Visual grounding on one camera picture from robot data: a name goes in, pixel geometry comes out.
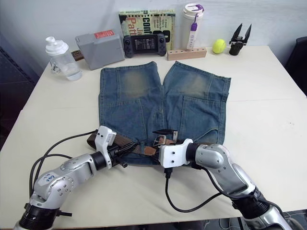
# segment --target black plug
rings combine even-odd
[[[164,169],[164,175],[166,179],[171,178],[171,174],[173,172],[173,168],[165,168]]]
[[[61,210],[59,210],[57,212],[57,217],[59,216],[66,216],[66,217],[72,217],[72,213],[69,213],[69,212],[62,212]]]

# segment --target book cover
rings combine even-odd
[[[172,50],[175,35],[174,10],[121,11],[123,35],[164,34],[167,50]]]

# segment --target floor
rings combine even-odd
[[[31,76],[0,47],[0,149],[34,87]]]
[[[302,225],[302,230],[307,230],[307,210],[284,212],[286,219],[293,218]],[[93,228],[91,230],[250,230],[242,220],[243,228],[239,226],[237,218],[210,219],[181,223],[150,224],[139,226],[122,226],[112,228]]]

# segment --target denim shorts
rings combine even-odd
[[[222,144],[230,78],[175,62],[163,85],[157,64],[101,70],[99,123],[152,146],[159,129],[178,130],[178,139]],[[131,164],[156,164],[143,154],[129,153]]]

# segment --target plastic shaker bottle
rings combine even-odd
[[[81,78],[82,72],[68,50],[68,45],[62,40],[56,40],[54,37],[46,38],[46,53],[51,56],[51,62],[55,62],[66,78],[75,81]]]
[[[202,5],[190,3],[183,9],[181,49],[192,49],[201,26],[204,8]]]

